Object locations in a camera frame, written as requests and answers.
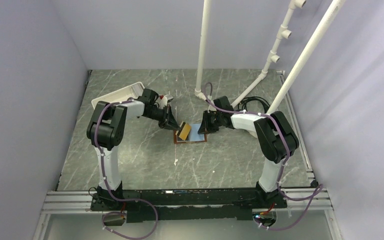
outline white pipe fitting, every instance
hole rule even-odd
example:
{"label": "white pipe fitting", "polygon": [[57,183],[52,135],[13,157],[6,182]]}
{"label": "white pipe fitting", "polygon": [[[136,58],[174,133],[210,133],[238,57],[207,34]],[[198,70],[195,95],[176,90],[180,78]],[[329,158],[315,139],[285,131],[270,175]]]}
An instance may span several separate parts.
{"label": "white pipe fitting", "polygon": [[307,0],[295,0],[295,6],[302,9],[304,7],[304,4],[306,4]]}
{"label": "white pipe fitting", "polygon": [[291,36],[292,32],[288,29],[282,31],[282,33],[280,34],[283,38],[285,39],[289,39],[289,37]]}
{"label": "white pipe fitting", "polygon": [[273,63],[277,63],[279,61],[281,57],[274,54],[273,56],[270,57],[270,60],[273,62]]}

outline yellow block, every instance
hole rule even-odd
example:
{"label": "yellow block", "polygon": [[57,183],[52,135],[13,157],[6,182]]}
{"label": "yellow block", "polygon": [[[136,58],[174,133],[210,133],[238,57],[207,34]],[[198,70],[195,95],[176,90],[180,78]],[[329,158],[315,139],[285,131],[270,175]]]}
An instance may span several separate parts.
{"label": "yellow block", "polygon": [[191,131],[191,125],[182,121],[180,124],[180,130],[176,131],[176,136],[178,136],[181,140],[185,141]]}

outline black cable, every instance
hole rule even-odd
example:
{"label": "black cable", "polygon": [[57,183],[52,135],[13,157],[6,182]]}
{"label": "black cable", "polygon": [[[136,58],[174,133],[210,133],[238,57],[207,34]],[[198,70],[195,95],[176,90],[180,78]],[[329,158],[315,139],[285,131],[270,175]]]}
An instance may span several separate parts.
{"label": "black cable", "polygon": [[252,102],[252,101],[257,101],[257,102],[261,103],[261,105],[262,105],[262,107],[264,109],[264,113],[267,113],[267,111],[270,108],[270,104],[269,104],[269,102],[266,99],[264,99],[264,98],[262,98],[260,96],[248,96],[248,97],[245,97],[244,99],[242,99],[242,101],[239,102],[239,104],[237,105],[237,110],[238,111],[243,111],[243,110],[248,111],[247,104],[249,102]]}
{"label": "black cable", "polygon": [[95,191],[97,191],[97,188],[92,186],[91,188],[89,188],[89,190],[87,190],[87,193],[89,194],[89,196],[93,197],[93,195],[91,194],[91,189],[95,189]]}

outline white pvc pipe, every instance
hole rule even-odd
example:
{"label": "white pvc pipe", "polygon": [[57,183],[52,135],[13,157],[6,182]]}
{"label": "white pvc pipe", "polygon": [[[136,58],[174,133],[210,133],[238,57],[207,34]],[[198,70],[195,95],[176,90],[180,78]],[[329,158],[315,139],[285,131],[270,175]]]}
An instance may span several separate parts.
{"label": "white pvc pipe", "polygon": [[258,77],[249,85],[245,91],[243,91],[235,101],[232,102],[232,107],[235,108],[241,101],[244,99],[256,86],[260,83],[261,80],[263,80],[267,76],[267,72],[269,70],[270,64],[274,61],[275,63],[279,60],[279,56],[277,56],[278,47],[281,44],[281,40],[283,38],[289,38],[291,35],[291,31],[288,30],[288,24],[291,20],[292,14],[294,13],[294,10],[296,7],[302,8],[302,6],[305,4],[305,0],[291,0],[289,2],[288,10],[286,12],[286,15],[283,19],[283,23],[280,25],[279,30],[277,31],[276,40],[274,41],[273,47],[271,48],[267,60],[265,62],[264,68],[261,70],[261,73],[258,75]]}
{"label": "white pvc pipe", "polygon": [[203,100],[205,100],[206,97],[201,92],[201,84],[203,79],[203,67],[205,59],[205,49],[207,45],[207,33],[208,22],[210,18],[211,1],[212,0],[204,0],[204,8],[202,12],[201,39],[199,42],[198,71],[196,73],[195,96]]}
{"label": "white pvc pipe", "polygon": [[301,55],[299,56],[295,65],[293,66],[292,70],[287,76],[284,84],[280,88],[279,93],[277,93],[276,98],[274,99],[273,103],[271,104],[270,108],[267,111],[268,114],[273,113],[279,107],[279,104],[281,103],[282,99],[288,93],[289,88],[291,88],[298,74],[301,72],[307,60],[313,53],[314,49],[319,44],[320,39],[322,39],[323,35],[325,35],[326,30],[328,30],[329,26],[331,25],[332,21],[335,19],[339,10],[344,5],[345,1],[346,0],[332,1],[326,13],[324,14],[323,18],[320,20],[320,23],[318,24],[317,28],[314,30],[312,36],[308,40],[308,43],[305,46],[304,50],[302,50]]}

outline small metal part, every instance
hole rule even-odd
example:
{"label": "small metal part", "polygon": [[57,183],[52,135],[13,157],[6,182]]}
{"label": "small metal part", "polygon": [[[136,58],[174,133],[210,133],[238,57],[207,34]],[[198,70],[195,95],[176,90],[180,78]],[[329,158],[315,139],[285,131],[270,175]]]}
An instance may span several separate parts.
{"label": "small metal part", "polygon": [[174,97],[171,94],[167,94],[164,97],[167,98],[167,103],[171,102],[174,99]]}

